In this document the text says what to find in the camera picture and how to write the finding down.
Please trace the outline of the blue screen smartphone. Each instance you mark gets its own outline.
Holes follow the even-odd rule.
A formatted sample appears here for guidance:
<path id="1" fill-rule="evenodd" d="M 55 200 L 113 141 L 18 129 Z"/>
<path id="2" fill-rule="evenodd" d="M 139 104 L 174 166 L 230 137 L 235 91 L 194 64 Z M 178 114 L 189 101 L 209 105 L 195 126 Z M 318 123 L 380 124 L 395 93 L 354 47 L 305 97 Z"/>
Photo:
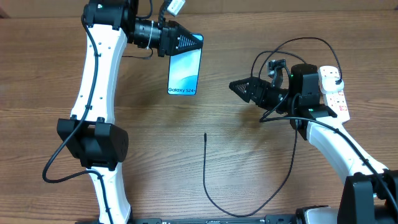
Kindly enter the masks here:
<path id="1" fill-rule="evenodd" d="M 193 96 L 197 93 L 202 49 L 170 56 L 167 93 Z"/>

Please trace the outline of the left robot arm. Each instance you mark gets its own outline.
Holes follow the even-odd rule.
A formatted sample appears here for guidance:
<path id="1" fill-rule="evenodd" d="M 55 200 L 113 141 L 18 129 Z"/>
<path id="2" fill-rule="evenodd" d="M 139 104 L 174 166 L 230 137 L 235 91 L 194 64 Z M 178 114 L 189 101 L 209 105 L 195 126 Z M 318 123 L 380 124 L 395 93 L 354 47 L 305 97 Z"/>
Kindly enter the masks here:
<path id="1" fill-rule="evenodd" d="M 95 186 L 99 223 L 132 223 L 122 175 L 127 156 L 127 132 L 115 124 L 114 97 L 121 59 L 127 44 L 169 56 L 167 93 L 193 96 L 197 92 L 204 38 L 167 20 L 183 1 L 164 1 L 156 21 L 137 14 L 137 1 L 90 1 L 82 25 L 87 48 L 81 87 L 68 119 L 57 132 Z"/>

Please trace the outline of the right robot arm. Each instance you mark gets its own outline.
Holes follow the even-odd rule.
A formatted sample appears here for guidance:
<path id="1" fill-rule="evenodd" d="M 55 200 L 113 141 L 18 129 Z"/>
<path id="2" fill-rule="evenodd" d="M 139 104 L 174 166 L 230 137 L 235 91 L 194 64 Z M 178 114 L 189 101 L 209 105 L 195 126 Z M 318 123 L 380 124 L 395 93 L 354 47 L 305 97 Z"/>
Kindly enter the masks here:
<path id="1" fill-rule="evenodd" d="M 302 63 L 289 71 L 281 87 L 281 69 L 273 81 L 251 76 L 229 84 L 245 102 L 276 109 L 304 140 L 315 146 L 344 184 L 340 206 L 298 208 L 284 223 L 397 223 L 397 171 L 372 158 L 345 130 L 339 115 L 320 101 L 320 69 Z"/>

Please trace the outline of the white charger plug adapter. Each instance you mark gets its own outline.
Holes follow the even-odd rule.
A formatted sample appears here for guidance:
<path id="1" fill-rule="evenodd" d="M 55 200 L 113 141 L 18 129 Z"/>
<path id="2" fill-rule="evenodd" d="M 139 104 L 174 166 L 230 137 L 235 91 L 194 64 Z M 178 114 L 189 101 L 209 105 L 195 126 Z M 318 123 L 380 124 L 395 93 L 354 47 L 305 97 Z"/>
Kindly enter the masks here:
<path id="1" fill-rule="evenodd" d="M 321 76 L 320 91 L 323 94 L 331 94 L 343 90 L 345 87 L 344 81 L 340 81 L 339 77 Z"/>

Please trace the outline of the white power strip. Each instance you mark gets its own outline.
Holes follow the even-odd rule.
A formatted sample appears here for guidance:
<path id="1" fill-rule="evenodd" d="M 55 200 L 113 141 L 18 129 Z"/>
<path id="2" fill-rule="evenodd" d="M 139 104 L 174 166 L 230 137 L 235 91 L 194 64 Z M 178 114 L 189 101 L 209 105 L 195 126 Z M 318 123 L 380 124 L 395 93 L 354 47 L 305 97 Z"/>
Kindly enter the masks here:
<path id="1" fill-rule="evenodd" d="M 339 70 L 336 67 L 329 65 L 320 67 L 318 69 L 318 74 L 319 74 L 319 86 L 320 86 L 321 76 L 340 78 Z M 345 123 L 350 120 L 348 106 L 343 90 L 331 94 L 322 94 L 322 95 L 323 95 L 324 104 L 329 106 L 337 114 L 337 118 L 342 123 Z"/>

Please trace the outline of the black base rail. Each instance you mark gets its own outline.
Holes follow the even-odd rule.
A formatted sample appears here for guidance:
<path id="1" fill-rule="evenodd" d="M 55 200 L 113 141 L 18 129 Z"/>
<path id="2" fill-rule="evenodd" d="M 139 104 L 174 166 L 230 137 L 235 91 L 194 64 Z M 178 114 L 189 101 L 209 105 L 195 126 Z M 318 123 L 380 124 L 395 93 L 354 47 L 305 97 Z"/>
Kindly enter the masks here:
<path id="1" fill-rule="evenodd" d="M 255 218 L 189 218 L 162 220 L 160 218 L 130 219 L 127 224 L 296 224 L 298 221 L 295 215 L 266 215 Z"/>

